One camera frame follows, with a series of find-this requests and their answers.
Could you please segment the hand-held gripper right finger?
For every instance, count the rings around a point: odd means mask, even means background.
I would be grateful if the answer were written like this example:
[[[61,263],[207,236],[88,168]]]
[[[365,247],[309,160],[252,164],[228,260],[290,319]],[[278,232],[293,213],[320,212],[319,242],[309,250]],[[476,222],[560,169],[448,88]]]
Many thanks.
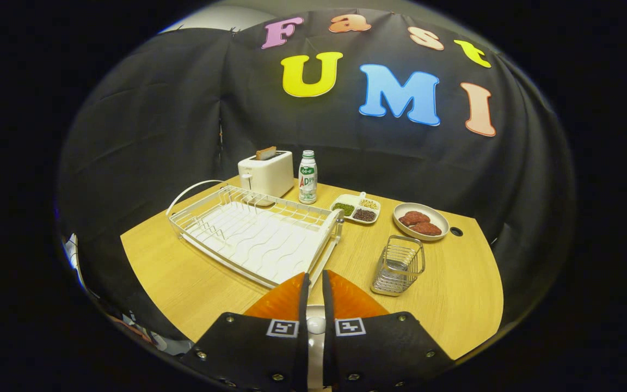
[[[333,391],[428,391],[455,360],[408,311],[391,313],[331,270],[322,275],[323,384]]]

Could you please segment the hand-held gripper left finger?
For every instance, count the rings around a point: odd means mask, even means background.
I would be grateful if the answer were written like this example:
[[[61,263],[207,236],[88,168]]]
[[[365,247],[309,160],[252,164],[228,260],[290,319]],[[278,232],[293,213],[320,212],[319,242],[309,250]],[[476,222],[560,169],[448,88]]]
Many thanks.
[[[215,391],[306,391],[309,284],[299,273],[243,313],[222,313],[181,365]]]

